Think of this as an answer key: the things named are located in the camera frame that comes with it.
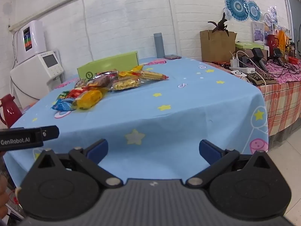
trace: gray thermos bottle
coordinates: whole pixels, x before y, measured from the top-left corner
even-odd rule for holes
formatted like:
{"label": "gray thermos bottle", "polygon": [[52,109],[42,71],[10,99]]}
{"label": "gray thermos bottle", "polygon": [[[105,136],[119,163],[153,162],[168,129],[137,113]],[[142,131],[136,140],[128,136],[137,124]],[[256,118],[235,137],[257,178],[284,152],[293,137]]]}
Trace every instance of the gray thermos bottle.
{"label": "gray thermos bottle", "polygon": [[157,58],[164,58],[165,52],[164,52],[162,33],[155,33],[154,39],[155,39]]}

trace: pile of snacks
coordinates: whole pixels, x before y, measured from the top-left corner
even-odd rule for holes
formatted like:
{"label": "pile of snacks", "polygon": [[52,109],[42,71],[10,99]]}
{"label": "pile of snacks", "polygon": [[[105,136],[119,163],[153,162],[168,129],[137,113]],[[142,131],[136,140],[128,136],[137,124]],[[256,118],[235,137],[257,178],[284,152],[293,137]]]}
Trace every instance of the pile of snacks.
{"label": "pile of snacks", "polygon": [[75,109],[90,109],[96,105],[108,91],[120,91],[136,88],[147,81],[161,81],[168,77],[149,71],[143,71],[143,66],[136,66],[130,71],[108,71],[97,74],[88,82],[79,79],[74,89],[62,92],[52,109],[72,111]]}

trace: triangular hole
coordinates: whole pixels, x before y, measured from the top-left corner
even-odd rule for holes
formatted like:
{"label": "triangular hole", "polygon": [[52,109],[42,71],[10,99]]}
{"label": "triangular hole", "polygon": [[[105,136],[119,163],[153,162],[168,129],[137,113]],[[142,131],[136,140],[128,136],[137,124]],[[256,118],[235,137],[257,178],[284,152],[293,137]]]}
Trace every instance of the triangular hole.
{"label": "triangular hole", "polygon": [[47,167],[55,167],[55,163],[53,162],[50,155],[45,155],[39,165],[39,168],[47,168]]}
{"label": "triangular hole", "polygon": [[257,160],[254,163],[254,167],[267,168],[267,169],[270,168],[270,166],[266,162],[265,158],[263,158],[262,156],[259,156],[257,158]]}

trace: gray ribbed panel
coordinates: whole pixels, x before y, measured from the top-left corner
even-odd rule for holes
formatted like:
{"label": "gray ribbed panel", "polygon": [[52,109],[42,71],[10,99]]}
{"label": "gray ribbed panel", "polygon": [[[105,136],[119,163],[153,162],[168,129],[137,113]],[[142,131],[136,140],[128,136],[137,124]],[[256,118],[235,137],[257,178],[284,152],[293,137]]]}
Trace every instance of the gray ribbed panel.
{"label": "gray ribbed panel", "polygon": [[106,190],[96,205],[64,222],[27,218],[21,226],[289,226],[278,217],[245,222],[219,212],[201,190],[178,180],[128,180],[119,189]]}

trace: jug handle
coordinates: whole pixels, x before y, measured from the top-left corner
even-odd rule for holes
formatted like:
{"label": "jug handle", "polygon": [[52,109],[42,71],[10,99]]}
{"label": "jug handle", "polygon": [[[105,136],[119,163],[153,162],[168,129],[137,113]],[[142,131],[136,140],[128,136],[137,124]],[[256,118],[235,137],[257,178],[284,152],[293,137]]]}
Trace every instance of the jug handle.
{"label": "jug handle", "polygon": [[4,125],[6,125],[6,122],[3,120],[2,116],[1,116],[1,112],[0,112],[0,120],[3,122]]}

